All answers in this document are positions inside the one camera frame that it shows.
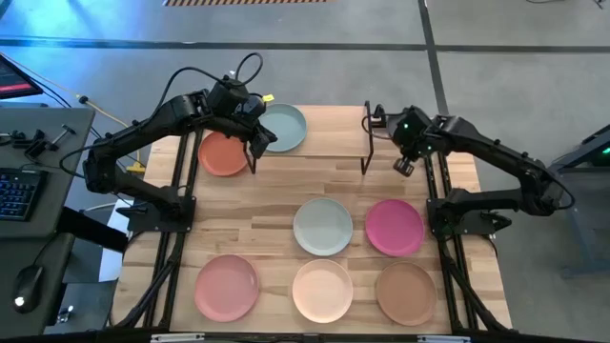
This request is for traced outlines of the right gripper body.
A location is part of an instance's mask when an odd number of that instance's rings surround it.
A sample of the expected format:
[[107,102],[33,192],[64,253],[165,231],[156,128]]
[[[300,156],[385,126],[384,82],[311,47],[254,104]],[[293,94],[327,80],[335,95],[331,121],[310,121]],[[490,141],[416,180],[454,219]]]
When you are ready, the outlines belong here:
[[413,143],[422,128],[420,108],[411,106],[400,113],[387,114],[387,132],[393,143]]

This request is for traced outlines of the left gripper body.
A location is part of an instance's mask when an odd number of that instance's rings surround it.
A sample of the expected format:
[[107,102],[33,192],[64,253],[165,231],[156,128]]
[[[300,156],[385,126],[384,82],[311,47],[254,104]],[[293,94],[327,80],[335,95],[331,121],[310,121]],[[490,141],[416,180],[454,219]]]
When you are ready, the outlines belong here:
[[260,116],[265,103],[258,93],[250,93],[244,86],[215,83],[209,91],[210,128],[261,126]]

